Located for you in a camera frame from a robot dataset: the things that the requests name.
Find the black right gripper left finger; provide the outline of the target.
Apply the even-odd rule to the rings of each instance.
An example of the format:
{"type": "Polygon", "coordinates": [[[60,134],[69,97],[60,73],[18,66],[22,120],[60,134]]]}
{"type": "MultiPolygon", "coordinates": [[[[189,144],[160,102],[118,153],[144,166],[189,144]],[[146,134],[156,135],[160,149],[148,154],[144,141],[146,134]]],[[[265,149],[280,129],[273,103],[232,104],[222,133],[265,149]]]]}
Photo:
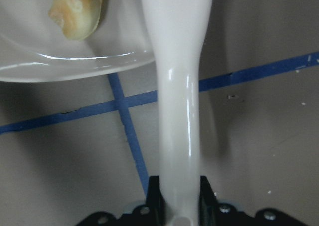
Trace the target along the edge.
{"type": "Polygon", "coordinates": [[[150,209],[150,217],[153,225],[165,225],[165,206],[164,199],[160,191],[159,176],[149,177],[146,206],[150,209]]]}

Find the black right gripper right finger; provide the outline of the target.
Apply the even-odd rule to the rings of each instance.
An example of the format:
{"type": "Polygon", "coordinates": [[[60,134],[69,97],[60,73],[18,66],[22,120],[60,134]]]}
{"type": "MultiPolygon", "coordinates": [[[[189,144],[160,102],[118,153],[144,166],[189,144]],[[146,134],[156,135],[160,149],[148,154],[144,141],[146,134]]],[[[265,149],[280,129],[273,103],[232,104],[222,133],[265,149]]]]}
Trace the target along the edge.
{"type": "Polygon", "coordinates": [[[206,176],[200,176],[199,221],[201,226],[216,226],[218,202],[206,176]]]}

